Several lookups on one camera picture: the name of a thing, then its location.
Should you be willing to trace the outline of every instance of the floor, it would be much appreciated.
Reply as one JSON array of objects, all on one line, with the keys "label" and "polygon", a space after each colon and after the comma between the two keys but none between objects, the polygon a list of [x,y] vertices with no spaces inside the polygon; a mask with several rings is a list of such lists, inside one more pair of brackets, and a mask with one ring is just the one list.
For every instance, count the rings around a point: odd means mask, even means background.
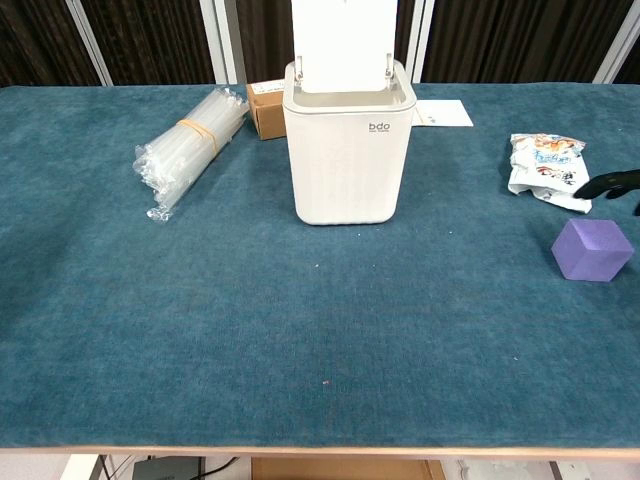
[{"label": "floor", "polygon": [[[549,462],[446,460],[447,480],[558,480]],[[558,462],[562,480],[640,480],[640,463]]]},{"label": "floor", "polygon": [[[59,480],[68,459],[69,455],[0,454],[0,480]],[[108,456],[106,459],[107,470],[112,480],[132,480],[134,463],[146,459],[146,456]],[[207,457],[205,460],[205,471],[213,470],[224,465],[229,459],[229,456]],[[576,465],[579,467],[586,466],[590,475],[589,480],[640,479],[640,463],[590,462],[586,465]],[[538,472],[538,470],[540,470],[539,466],[537,468],[531,468],[532,473]],[[460,478],[460,472],[452,474],[447,472],[447,469],[445,469],[445,472],[448,474],[448,480],[459,480]],[[579,477],[580,478],[564,478],[563,480],[585,480],[583,475],[579,475]],[[215,478],[215,480],[251,480],[251,459],[249,457],[243,457],[229,468],[209,478]],[[500,476],[500,480],[520,480],[520,478],[519,476],[513,478]],[[104,473],[101,473],[99,480],[106,479],[107,477]],[[546,480],[546,477],[541,477],[540,479],[532,477],[531,480]]]},{"label": "floor", "polygon": [[[224,465],[230,458],[228,455],[207,457],[205,472]],[[0,480],[60,480],[68,459],[69,455],[0,454]],[[111,480],[132,480],[134,463],[146,459],[146,456],[109,455],[105,463]],[[250,480],[251,459],[240,458],[214,477],[215,480]],[[100,473],[99,480],[107,480],[104,472]]]}]

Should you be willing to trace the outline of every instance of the wooden table edge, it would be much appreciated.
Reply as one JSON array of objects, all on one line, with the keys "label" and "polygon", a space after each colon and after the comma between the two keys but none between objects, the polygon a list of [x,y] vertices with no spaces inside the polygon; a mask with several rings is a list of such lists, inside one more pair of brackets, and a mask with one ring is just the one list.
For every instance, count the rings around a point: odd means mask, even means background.
[{"label": "wooden table edge", "polygon": [[57,447],[1,447],[0,454],[100,453],[125,455],[233,455],[250,457],[380,457],[416,460],[452,458],[522,460],[640,461],[640,448],[556,447],[249,447],[249,446],[114,446],[69,445]]}]

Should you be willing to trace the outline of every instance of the crumpled plastic packaging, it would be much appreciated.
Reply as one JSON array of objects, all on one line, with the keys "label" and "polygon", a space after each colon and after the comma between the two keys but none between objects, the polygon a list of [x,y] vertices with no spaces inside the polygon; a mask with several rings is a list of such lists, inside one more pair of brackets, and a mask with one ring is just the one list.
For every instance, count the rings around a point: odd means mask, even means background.
[{"label": "crumpled plastic packaging", "polygon": [[583,213],[591,210],[591,200],[573,198],[589,181],[581,153],[584,142],[546,133],[516,133],[511,135],[511,145],[510,192],[531,190],[543,202]]}]

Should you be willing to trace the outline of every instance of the bdo logo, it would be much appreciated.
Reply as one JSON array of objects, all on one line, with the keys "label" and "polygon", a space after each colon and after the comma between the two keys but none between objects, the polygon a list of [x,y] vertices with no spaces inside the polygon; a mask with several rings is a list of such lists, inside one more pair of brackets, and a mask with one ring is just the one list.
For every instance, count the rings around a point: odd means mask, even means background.
[{"label": "bdo logo", "polygon": [[369,123],[369,132],[371,133],[373,132],[386,133],[389,131],[389,128],[391,128],[391,125],[389,125],[388,123],[384,123],[384,122]]}]

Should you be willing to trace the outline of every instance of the purple cube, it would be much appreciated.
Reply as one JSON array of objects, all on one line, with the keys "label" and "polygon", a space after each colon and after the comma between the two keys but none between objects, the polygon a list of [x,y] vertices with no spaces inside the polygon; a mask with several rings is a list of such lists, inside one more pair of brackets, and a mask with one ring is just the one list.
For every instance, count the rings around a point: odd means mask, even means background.
[{"label": "purple cube", "polygon": [[633,255],[616,222],[576,218],[567,222],[551,251],[565,278],[592,282],[610,282]]}]

